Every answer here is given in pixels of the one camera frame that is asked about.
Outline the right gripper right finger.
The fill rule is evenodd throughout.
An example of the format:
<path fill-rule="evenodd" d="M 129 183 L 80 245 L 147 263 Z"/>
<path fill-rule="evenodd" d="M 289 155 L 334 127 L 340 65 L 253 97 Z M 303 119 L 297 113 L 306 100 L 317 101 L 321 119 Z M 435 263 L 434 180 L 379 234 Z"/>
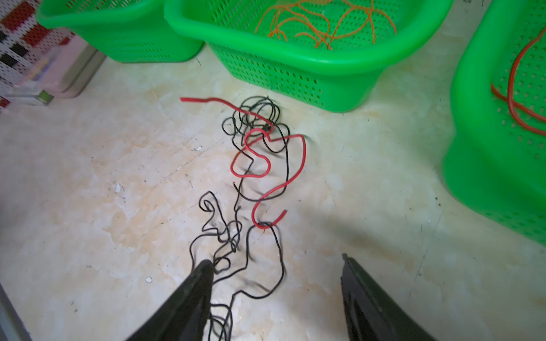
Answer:
<path fill-rule="evenodd" d="M 350 340 L 433 340 L 364 268 L 347 254 L 341 288 Z"/>

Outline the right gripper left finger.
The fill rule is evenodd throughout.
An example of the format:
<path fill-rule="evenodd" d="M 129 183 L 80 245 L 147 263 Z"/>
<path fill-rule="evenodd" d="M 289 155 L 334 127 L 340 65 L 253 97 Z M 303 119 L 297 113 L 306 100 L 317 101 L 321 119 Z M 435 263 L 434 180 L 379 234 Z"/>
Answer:
<path fill-rule="evenodd" d="M 201 340 L 210 313 L 213 264 L 203 260 L 130 340 Z"/>

